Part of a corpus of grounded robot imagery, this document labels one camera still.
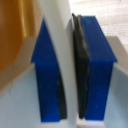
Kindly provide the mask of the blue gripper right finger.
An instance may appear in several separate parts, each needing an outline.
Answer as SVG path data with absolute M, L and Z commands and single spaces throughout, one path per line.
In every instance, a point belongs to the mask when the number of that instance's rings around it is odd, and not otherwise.
M 117 59 L 94 16 L 73 15 L 73 21 L 79 118 L 103 120 Z

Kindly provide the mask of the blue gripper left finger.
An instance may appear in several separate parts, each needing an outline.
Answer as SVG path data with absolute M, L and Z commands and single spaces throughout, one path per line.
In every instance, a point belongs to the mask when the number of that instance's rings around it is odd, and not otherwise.
M 31 61 L 35 64 L 42 122 L 67 118 L 61 74 L 45 21 L 42 21 Z

